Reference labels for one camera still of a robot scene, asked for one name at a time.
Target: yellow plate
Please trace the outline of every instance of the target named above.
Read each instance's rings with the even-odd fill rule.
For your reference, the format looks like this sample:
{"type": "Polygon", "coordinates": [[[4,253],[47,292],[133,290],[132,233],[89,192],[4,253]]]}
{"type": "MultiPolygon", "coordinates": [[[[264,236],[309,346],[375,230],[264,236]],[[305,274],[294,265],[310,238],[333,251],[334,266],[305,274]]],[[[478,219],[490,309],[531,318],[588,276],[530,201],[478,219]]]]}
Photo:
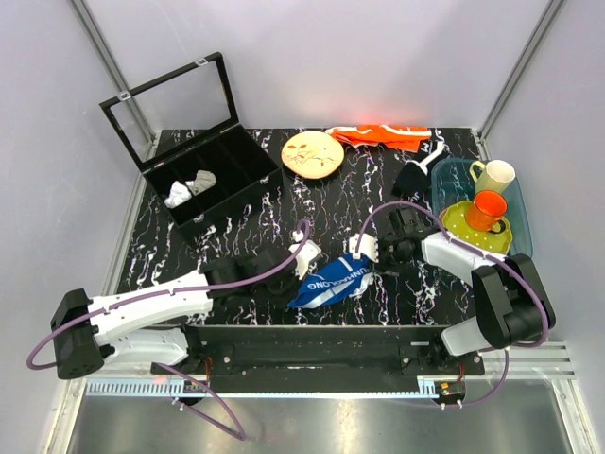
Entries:
{"type": "Polygon", "coordinates": [[[509,220],[502,218],[507,228],[501,234],[479,232],[469,226],[464,219],[472,201],[459,201],[447,208],[441,215],[441,222],[447,230],[467,243],[478,246],[489,253],[507,253],[512,243],[512,230],[509,220]]]}
{"type": "Polygon", "coordinates": [[[296,134],[282,148],[284,166],[305,178],[327,177],[340,167],[343,160],[342,145],[321,131],[296,134]]]}

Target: translucent blue container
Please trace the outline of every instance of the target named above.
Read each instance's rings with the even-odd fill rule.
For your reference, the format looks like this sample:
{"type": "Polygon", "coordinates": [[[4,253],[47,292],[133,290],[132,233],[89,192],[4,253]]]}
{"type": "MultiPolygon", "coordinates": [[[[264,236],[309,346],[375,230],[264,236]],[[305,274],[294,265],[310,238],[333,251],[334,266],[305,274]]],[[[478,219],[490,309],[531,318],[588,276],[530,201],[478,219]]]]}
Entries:
{"type": "MultiPolygon", "coordinates": [[[[437,216],[447,207],[459,201],[471,201],[475,197],[475,182],[469,169],[473,159],[448,158],[435,164],[431,172],[431,209],[437,216]]],[[[509,204],[506,218],[512,229],[509,255],[524,253],[533,256],[531,234],[527,223],[526,206],[523,203],[518,179],[503,194],[509,204]]]]}

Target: white handle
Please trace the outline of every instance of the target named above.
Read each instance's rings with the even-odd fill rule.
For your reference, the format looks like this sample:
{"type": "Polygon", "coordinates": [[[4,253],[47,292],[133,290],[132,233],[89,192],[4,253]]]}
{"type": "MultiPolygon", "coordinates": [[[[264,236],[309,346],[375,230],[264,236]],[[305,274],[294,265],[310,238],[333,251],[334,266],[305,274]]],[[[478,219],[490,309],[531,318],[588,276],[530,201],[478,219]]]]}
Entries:
{"type": "Polygon", "coordinates": [[[439,158],[445,149],[445,143],[442,141],[437,142],[437,148],[431,154],[422,159],[418,165],[424,171],[424,174],[428,175],[428,168],[426,167],[436,158],[439,158]]]}

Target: wooden plate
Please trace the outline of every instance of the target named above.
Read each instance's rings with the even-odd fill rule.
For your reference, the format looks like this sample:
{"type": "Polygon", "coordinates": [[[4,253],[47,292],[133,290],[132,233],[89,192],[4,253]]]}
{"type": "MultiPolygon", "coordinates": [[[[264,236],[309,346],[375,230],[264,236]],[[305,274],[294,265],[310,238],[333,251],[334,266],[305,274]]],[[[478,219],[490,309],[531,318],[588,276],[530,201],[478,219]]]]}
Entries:
{"type": "Polygon", "coordinates": [[[282,162],[302,177],[327,177],[344,160],[344,149],[335,138],[321,131],[296,134],[282,148],[282,162]]]}

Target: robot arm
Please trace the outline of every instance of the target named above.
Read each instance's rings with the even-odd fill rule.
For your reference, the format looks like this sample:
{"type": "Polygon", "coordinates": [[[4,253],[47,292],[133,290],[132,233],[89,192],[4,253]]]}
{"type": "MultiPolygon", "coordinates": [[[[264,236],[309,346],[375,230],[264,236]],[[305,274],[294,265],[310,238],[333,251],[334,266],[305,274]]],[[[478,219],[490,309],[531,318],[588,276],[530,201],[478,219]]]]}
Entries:
{"type": "MultiPolygon", "coordinates": [[[[539,309],[506,271],[483,256],[448,241],[436,227],[420,220],[413,209],[394,210],[389,213],[389,219],[392,233],[375,241],[373,246],[369,239],[361,242],[362,248],[366,245],[366,254],[373,258],[377,270],[405,272],[410,260],[415,258],[454,274],[473,288],[476,316],[441,332],[430,348],[433,363],[444,364],[477,350],[505,348],[540,337],[542,318],[539,309]]],[[[531,258],[524,254],[491,255],[512,267],[529,284],[538,295],[548,326],[552,328],[555,314],[531,258]]]]}
{"type": "Polygon", "coordinates": [[[303,279],[320,253],[321,249],[307,240],[296,256],[296,262],[254,287],[178,291],[256,276],[283,262],[290,252],[264,249],[259,254],[219,259],[200,271],[191,271],[164,284],[119,295],[90,299],[82,288],[72,290],[65,294],[51,321],[53,331],[84,314],[98,312],[98,315],[53,339],[58,377],[78,378],[102,367],[132,369],[143,366],[148,370],[152,362],[180,363],[191,353],[191,346],[181,329],[143,328],[193,314],[204,319],[215,305],[230,304],[233,300],[241,303],[241,298],[249,300],[258,286],[271,294],[280,294],[303,279]],[[127,300],[130,301],[127,305],[116,307],[127,300]]]}

